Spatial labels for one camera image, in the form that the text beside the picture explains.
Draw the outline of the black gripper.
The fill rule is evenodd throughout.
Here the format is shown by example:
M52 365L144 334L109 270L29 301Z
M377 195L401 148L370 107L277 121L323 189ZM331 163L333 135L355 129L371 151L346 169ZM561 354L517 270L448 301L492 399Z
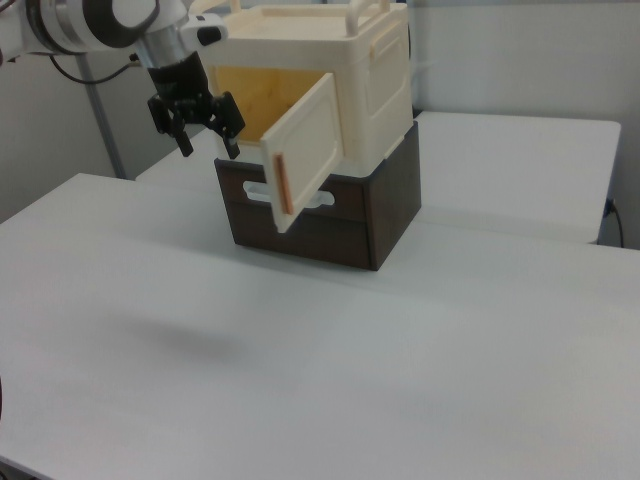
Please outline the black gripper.
M155 128L173 138L184 157L194 151L186 124L208 126L223 140L231 160L240 155L237 138L245 128L244 118L230 92L212 97L198 53L148 73L156 88L147 101Z

